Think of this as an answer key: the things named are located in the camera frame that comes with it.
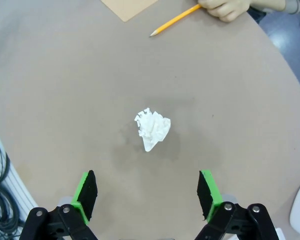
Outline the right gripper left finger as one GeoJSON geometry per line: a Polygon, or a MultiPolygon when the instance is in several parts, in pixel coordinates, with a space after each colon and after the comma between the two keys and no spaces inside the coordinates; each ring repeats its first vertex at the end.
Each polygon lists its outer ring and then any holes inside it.
{"type": "Polygon", "coordinates": [[[48,211],[43,207],[33,208],[25,221],[21,240],[96,240],[88,227],[98,195],[93,170],[84,172],[70,203],[48,211]]]}

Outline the person left hand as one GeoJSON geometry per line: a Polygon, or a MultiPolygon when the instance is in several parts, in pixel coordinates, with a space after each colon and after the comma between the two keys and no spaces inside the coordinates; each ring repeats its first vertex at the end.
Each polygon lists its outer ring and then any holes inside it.
{"type": "Polygon", "coordinates": [[[198,4],[211,16],[229,23],[245,13],[251,2],[251,0],[199,0],[198,4]]]}

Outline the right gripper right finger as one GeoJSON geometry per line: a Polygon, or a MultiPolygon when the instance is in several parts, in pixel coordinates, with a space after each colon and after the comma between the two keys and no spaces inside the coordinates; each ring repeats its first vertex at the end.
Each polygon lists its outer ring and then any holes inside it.
{"type": "Polygon", "coordinates": [[[275,240],[277,232],[267,208],[253,203],[247,208],[224,201],[210,170],[201,170],[197,195],[207,224],[197,240],[221,240],[226,234],[239,240],[275,240]]]}

